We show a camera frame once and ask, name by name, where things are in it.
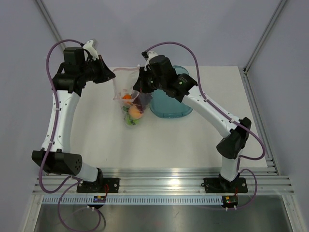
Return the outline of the toy mango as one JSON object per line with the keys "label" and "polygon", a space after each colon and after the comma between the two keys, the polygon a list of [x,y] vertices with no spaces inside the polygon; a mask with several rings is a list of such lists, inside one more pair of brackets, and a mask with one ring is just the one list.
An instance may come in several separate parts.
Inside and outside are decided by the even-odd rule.
{"label": "toy mango", "polygon": [[131,105],[132,104],[132,96],[130,94],[125,94],[122,97],[124,103]]}

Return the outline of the teal plastic tray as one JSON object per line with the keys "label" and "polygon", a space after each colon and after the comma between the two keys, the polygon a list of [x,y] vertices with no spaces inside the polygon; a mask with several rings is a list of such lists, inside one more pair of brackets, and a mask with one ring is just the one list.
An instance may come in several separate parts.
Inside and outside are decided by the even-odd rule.
{"label": "teal plastic tray", "polygon": [[158,89],[152,93],[150,110],[159,118],[172,119],[185,117],[189,115],[193,109],[169,97],[164,91]]}

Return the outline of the orange toy peach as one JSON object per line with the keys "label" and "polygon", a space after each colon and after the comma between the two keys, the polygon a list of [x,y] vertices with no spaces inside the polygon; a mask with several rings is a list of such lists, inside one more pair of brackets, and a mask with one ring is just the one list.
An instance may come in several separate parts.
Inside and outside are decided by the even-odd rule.
{"label": "orange toy peach", "polygon": [[133,119],[140,119],[143,115],[143,113],[134,105],[129,108],[128,113]]}

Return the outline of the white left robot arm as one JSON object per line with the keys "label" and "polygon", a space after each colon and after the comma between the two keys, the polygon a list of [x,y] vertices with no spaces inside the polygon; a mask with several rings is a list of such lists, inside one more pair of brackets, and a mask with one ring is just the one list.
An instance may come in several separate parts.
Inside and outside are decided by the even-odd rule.
{"label": "white left robot arm", "polygon": [[67,175],[86,183],[93,192],[104,188],[99,168],[83,162],[79,154],[70,151],[70,136],[74,113],[87,82],[104,83],[115,78],[95,48],[67,47],[63,51],[64,61],[51,80],[53,109],[45,140],[38,151],[32,152],[32,160],[40,167],[39,185],[45,193],[55,193],[43,185],[43,172]]}

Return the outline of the clear zip top bag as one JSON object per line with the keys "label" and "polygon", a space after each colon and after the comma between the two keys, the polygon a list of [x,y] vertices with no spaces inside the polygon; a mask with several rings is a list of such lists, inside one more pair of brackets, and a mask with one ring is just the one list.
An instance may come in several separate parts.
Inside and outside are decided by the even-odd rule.
{"label": "clear zip top bag", "polygon": [[137,125],[152,100],[151,93],[140,93],[133,89],[139,77],[139,67],[118,67],[113,70],[112,80],[114,100],[118,102],[124,122],[129,126]]}

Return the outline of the purple toy grape bunch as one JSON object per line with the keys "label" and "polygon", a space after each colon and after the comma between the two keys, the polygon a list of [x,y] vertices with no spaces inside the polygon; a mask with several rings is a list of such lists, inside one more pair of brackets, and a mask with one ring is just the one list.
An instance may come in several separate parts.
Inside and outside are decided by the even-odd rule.
{"label": "purple toy grape bunch", "polygon": [[133,105],[136,106],[141,112],[143,112],[147,108],[151,99],[152,93],[140,93],[133,101]]}

